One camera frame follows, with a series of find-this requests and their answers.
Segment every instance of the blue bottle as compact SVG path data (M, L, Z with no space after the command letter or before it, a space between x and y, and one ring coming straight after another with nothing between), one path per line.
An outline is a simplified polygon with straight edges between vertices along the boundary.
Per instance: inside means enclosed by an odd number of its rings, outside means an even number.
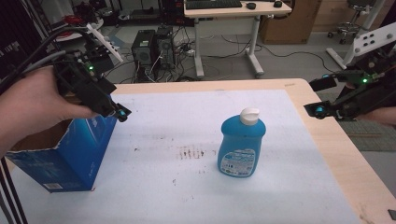
M259 113L259 109L249 107L221 125L224 137L219 149L218 168L225 175L249 177L256 170L266 131Z

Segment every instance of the white bottle cap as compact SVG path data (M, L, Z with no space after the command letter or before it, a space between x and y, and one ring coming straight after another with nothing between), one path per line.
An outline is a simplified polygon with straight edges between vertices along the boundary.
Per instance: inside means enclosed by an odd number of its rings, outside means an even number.
M242 110L239 118L245 125L255 125L259 120L260 110L258 108L248 107Z

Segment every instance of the black curtain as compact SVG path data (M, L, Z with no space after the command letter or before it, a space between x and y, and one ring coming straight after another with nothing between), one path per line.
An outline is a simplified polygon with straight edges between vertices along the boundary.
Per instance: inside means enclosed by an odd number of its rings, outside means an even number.
M18 66L37 49L41 36L21 0L2 0L0 21L0 78L3 78L12 66Z

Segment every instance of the desk leg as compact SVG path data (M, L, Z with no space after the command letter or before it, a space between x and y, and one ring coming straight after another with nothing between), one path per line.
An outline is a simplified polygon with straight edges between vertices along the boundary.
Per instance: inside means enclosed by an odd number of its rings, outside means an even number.
M249 60L253 64L254 70L256 71L255 74L256 77L260 77L264 75L262 66L259 64L259 61L257 61L256 55L254 54L254 49L256 48L257 34L259 33L259 26L260 26L260 16L256 16L254 18L252 32L251 32L250 48L246 49L245 51Z
M195 27L195 54L194 54L194 62L195 62L195 71L198 78L204 77L204 68L202 67L201 54L199 50L199 19L195 18L194 20Z
M371 9L370 14L368 15L367 19L364 21L364 24L361 27L361 29L359 30L357 36L364 35L367 32L369 32L370 27L372 26L379 11L384 6L384 3L385 3L385 0L378 0L375 2L375 5ZM335 52L334 49L328 48L328 49L326 49L326 51L330 54L330 56L332 56L332 58L338 63L338 65L340 65L340 67L342 69L347 68L347 65L352 62L354 55L355 55L353 44L350 46L344 60Z

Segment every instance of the bottle label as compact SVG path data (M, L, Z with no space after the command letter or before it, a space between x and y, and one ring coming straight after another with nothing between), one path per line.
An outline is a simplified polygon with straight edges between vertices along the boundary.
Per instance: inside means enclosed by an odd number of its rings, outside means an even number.
M249 176L253 170L256 153L253 149L237 149L224 155L221 171L234 176Z

